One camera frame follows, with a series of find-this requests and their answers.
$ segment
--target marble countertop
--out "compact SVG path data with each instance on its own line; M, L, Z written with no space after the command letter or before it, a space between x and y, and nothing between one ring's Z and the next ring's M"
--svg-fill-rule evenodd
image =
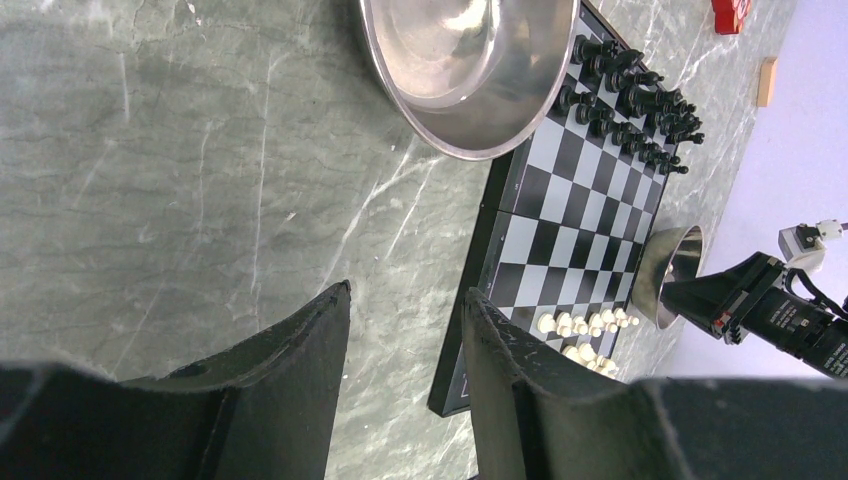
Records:
M353 285L331 479L467 478L425 405L488 163L437 154L372 82L341 0L0 5L0 357L164 374ZM716 226L794 1L742 35L704 0L597 6L699 107L656 228ZM626 331L622 378L679 327Z

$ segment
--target small metal funnel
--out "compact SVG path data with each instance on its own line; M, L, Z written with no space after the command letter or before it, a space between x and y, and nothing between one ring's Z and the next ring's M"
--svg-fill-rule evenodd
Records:
M677 320L677 315L665 308L660 300L663 285L697 277L703 253L704 234L697 225L662 230L648 240L636 272L632 300L633 305L660 330L665 330Z

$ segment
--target stainless steel bowl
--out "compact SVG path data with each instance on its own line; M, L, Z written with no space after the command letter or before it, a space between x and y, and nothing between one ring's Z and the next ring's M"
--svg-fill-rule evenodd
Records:
M703 254L704 233L697 225L659 231L645 245L633 283L633 305L660 330L677 320L662 304L663 285L697 277Z
M571 57L577 0L359 0L361 37L389 98L425 141L465 160L539 126Z

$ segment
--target chessboard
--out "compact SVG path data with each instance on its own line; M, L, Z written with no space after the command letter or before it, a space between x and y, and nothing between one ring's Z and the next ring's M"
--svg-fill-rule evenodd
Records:
M586 2L574 30L596 44L614 39L627 48ZM590 92L595 107L644 134L643 146L668 152L666 160L674 155L676 145L667 142L656 116L631 116L625 94L609 91L607 75L589 75L588 68L588 62L572 62L566 90L575 97ZM648 72L641 63L633 71ZM658 84L640 91L664 92ZM441 416L470 404L460 324L469 288L480 289L513 324L550 348L562 352L590 343L597 354L612 357L620 332L562 337L541 332L537 322L547 313L589 318L627 307L667 174L660 164L639 159L645 150L634 155L621 138L597 134L597 122L578 122L579 110L552 109L528 141L492 164L428 400Z

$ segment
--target metal bowl rim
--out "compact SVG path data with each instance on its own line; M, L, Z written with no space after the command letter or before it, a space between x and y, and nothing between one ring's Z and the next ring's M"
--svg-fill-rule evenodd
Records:
M571 59L571 51L574 48L574 35L573 32L569 32L568 35L568 44L565 46L565 55L563 56L562 63L560 64L559 71L557 72L556 80L554 84L551 85L551 90L548 92L547 98L542 103L542 108L536 112L536 115L533 119L528 123L517 135L513 136L511 139L506 142L498 145L497 147L488 148L485 150L468 150L464 148L459 148L454 145L451 145L430 132L412 113L409 107L404 102L403 98L398 92L395 83L391 79L391 75L389 74L388 67L386 66L385 59L383 58L383 52L380 49L380 43L377 41L377 34L374 31L374 20L371 15L371 1L370 0L359 0L359 10L362 18L362 29L365 32L365 41L368 44L368 54L371 57L371 61L373 62L374 69L377 72L377 76L380 78L380 83L383 86L383 89L388 94L389 98L392 100L401 114L404 116L407 122L412 125L413 130L424 139L425 142L439 150L440 152L450 155L452 157L456 157L460 160L469 160L469 161L486 161L491 160L493 158L500 157L512 150L515 150L519 145L524 143L525 140L530 138L530 135L536 131L536 128L542 123L545 117L548 114L548 111L554 104L554 100L556 99L557 94L559 93L560 88L562 87L562 83L565 79L566 71L568 70L568 64ZM573 30L574 22L577 20L577 13L580 9L580 0L572 0L572 12L571 12L571 27L569 30Z
M692 225L692 226L690 226L689 228L686 229L686 232L680 237L680 240L677 242L677 246L674 247L674 250L672 251L671 256L668 258L668 263L670 265L674 262L674 257L677 255L678 250L680 250L680 245L683 244L683 242L686 240L686 237L688 237L693 231L697 231L698 235L700 235L700 237L701 237L701 241L699 242L700 243L700 245L699 245L700 251L698 252L699 253L699 255L698 255L698 268L695 269L696 270L695 271L695 278L698 278L698 275L701 274L701 270L704 268L704 246L707 244L706 232L704 232L704 229L700 225ZM662 305L662 290L663 290L664 286L665 286L665 282L661 283L660 287L657 289L656 326L657 326L657 329L659 329L659 330L666 330L668 328L671 328L672 325L677 323L677 319L680 318L680 315L675 315L674 318L670 322L668 322L667 325L665 325L664 327L660 326L660 324L662 323L660 321L660 314L661 314L660 306Z

